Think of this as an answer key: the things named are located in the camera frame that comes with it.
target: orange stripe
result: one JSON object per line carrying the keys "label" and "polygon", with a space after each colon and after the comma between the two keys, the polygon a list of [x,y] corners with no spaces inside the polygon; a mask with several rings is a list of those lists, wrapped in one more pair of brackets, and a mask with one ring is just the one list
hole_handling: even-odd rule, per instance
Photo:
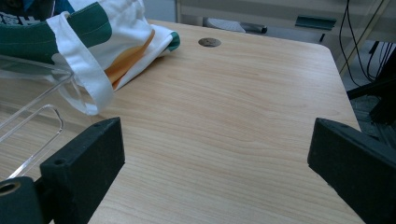
{"label": "orange stripe", "polygon": [[113,89],[116,89],[120,79],[125,75],[128,70],[139,61],[146,51],[147,47],[151,43],[152,38],[155,35],[155,31],[151,31],[151,35],[143,46],[136,46],[129,48],[121,53],[114,62],[105,70],[105,73],[113,85]]}

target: wall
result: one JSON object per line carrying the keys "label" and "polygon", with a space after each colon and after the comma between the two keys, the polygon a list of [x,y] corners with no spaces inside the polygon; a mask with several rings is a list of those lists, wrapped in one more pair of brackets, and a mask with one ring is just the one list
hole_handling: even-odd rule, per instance
{"label": "wall", "polygon": [[157,21],[177,21],[176,0],[143,0],[146,18]]}

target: bag handle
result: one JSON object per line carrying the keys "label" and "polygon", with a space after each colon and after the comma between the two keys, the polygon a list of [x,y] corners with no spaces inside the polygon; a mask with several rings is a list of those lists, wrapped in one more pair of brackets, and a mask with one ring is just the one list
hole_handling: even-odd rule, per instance
{"label": "bag handle", "polygon": [[114,91],[99,62],[67,22],[66,18],[69,15],[68,12],[63,12],[47,19],[47,24],[55,34],[59,53],[66,59],[71,70],[75,73],[76,80],[82,84],[94,104],[86,103],[86,109],[84,109],[73,101],[69,101],[69,103],[83,113],[97,115],[110,104]]}

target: white bag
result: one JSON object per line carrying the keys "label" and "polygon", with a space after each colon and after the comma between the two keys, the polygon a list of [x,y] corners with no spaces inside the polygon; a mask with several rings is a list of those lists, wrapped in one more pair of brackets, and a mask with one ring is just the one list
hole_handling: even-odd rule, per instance
{"label": "white bag", "polygon": [[68,3],[75,12],[30,26],[0,25],[0,54],[71,69],[92,98],[86,108],[74,106],[88,115],[102,111],[113,91],[179,46],[176,32],[146,21],[142,0]]}

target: round hole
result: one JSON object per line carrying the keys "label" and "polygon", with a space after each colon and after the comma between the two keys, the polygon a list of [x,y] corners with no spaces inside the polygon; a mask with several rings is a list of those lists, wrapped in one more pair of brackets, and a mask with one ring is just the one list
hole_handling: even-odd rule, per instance
{"label": "round hole", "polygon": [[66,162],[66,160],[64,160],[64,159],[59,159],[59,160],[56,160],[54,163],[55,163],[55,165],[62,165],[62,164],[64,164]]}
{"label": "round hole", "polygon": [[221,42],[215,38],[202,38],[198,41],[198,44],[200,44],[201,46],[204,47],[208,47],[208,48],[214,48],[217,47],[221,44]]}
{"label": "round hole", "polygon": [[14,192],[21,186],[20,182],[15,183],[6,183],[4,185],[0,185],[0,196],[7,195],[9,193]]}

